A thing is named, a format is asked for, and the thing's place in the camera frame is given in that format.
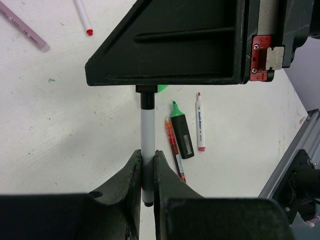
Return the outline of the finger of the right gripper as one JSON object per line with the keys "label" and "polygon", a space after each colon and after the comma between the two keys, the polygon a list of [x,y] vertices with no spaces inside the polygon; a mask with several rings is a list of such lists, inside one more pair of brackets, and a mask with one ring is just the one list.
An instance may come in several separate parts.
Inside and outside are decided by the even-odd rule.
{"label": "finger of the right gripper", "polygon": [[138,0],[85,64],[89,86],[238,85],[243,0]]}

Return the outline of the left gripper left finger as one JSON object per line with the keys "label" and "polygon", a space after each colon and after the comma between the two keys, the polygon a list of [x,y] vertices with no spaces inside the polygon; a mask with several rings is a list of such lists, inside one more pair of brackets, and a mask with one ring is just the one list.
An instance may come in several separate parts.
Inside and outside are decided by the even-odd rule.
{"label": "left gripper left finger", "polygon": [[141,211],[140,150],[88,193],[2,194],[2,240],[137,240]]}

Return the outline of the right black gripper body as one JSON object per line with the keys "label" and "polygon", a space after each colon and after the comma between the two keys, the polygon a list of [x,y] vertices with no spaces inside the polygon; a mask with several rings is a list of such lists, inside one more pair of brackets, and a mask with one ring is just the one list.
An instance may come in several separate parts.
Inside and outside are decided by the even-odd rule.
{"label": "right black gripper body", "polygon": [[307,38],[320,38],[318,0],[247,0],[243,20],[244,83],[271,82]]}

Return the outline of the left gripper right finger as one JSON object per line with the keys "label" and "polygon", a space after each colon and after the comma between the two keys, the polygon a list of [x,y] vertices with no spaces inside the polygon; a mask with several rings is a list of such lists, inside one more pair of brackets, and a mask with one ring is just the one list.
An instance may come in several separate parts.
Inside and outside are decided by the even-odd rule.
{"label": "left gripper right finger", "polygon": [[204,198],[154,156],[154,220],[158,240],[293,240],[280,206],[263,198]]}

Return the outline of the green highlighter cap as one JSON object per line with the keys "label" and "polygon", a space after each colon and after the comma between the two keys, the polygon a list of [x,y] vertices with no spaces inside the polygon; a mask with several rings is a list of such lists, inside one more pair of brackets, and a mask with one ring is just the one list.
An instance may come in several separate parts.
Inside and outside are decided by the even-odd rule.
{"label": "green highlighter cap", "polygon": [[165,90],[168,87],[168,85],[158,85],[157,86],[157,92],[160,93],[163,90]]}

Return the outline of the green black highlighter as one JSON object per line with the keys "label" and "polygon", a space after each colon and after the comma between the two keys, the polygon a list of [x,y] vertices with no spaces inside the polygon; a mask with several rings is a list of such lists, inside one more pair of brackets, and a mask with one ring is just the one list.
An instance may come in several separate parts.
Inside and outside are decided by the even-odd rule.
{"label": "green black highlighter", "polygon": [[195,156],[190,131],[185,114],[179,109],[178,104],[172,102],[172,112],[170,115],[176,142],[182,159],[189,159]]}

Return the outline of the black white marker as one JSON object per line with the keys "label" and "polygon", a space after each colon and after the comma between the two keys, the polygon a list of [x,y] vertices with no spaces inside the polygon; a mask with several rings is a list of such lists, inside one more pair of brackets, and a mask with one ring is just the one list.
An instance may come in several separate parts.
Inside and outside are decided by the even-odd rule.
{"label": "black white marker", "polygon": [[142,157],[142,201],[147,207],[154,203],[155,156],[155,94],[140,94],[140,130]]}

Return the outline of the pink white marker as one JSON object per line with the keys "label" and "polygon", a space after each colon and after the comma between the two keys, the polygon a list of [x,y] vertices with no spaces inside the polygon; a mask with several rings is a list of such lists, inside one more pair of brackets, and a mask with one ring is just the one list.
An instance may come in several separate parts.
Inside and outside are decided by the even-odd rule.
{"label": "pink white marker", "polygon": [[196,107],[196,126],[197,126],[197,149],[199,152],[206,150],[205,144],[205,130],[204,130],[204,117],[203,117],[203,104],[201,93],[197,93]]}

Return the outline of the orange clear pen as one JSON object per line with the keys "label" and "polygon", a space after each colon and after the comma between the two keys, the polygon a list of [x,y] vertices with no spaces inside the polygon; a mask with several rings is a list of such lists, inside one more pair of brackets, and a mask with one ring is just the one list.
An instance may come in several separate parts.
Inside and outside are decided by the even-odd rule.
{"label": "orange clear pen", "polygon": [[179,149],[177,146],[176,138],[174,135],[173,126],[168,118],[166,118],[164,122],[165,122],[167,139],[171,148],[171,153],[175,163],[177,175],[186,183],[187,181],[186,181],[185,173],[183,170],[183,165],[182,165]]}

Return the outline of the black marker cap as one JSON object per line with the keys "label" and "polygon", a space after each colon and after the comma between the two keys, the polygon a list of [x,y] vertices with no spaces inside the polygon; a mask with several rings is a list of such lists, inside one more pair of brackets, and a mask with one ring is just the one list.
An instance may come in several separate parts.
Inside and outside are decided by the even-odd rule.
{"label": "black marker cap", "polygon": [[158,85],[136,85],[136,93],[157,93]]}

